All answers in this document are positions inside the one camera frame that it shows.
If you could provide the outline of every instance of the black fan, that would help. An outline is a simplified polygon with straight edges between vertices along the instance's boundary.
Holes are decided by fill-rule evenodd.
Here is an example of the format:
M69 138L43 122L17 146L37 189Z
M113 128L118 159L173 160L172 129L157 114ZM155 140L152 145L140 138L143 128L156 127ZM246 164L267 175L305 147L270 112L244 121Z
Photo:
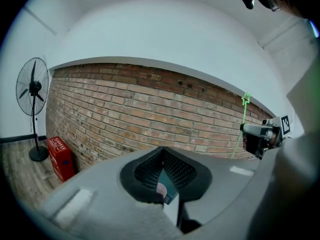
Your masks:
M16 100L22 111L32 116L35 147L29 151L32 161L40 162L49 155L48 149L38 146L35 116L43 109L48 94L48 70L41 58L32 58L22 67L16 81Z

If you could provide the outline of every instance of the fan base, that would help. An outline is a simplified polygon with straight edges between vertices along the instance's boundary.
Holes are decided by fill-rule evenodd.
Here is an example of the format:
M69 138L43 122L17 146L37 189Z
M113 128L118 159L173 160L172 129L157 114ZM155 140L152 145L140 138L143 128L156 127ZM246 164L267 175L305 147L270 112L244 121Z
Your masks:
M44 146L39 146L39 151L37 147L33 147L29 151L29 157L32 161L41 162L49 156L48 149Z

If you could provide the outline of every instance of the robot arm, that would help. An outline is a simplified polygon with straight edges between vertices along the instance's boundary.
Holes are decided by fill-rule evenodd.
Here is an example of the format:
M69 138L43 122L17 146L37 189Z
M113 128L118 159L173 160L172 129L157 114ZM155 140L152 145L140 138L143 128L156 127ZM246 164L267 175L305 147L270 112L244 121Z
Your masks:
M262 125L243 123L240 130L243 134L243 148L262 159L267 150L279 148L289 138L289 118L286 115L265 119Z

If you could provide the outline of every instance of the fan blade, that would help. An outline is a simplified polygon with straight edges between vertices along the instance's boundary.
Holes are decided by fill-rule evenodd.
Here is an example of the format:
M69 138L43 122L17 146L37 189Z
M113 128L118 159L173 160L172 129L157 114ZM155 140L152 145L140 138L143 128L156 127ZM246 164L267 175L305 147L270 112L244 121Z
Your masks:
M26 92L28 91L28 89L25 89L22 93L21 93L21 95L20 95L20 97L19 97L19 99L21 99L22 97L23 97L23 95L25 95L26 94Z
M36 96L39 98L40 101L45 102L44 99L38 93L36 94Z
M31 83L35 80L35 69L36 69L36 61L33 64L32 72L31 72Z

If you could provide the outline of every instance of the black baseboard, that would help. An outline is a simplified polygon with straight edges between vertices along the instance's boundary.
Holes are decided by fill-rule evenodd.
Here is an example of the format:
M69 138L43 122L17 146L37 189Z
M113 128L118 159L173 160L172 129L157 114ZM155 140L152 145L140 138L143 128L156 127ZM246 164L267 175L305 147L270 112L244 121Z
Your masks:
M0 138L0 144L25 141L25 140L30 140L30 139L33 139L33 138L34 138L33 134L15 136L15 137L9 137L9 138ZM45 136L45 135L38 137L39 141L43 141L43 140L46 140L46 139L47 139L47 136Z

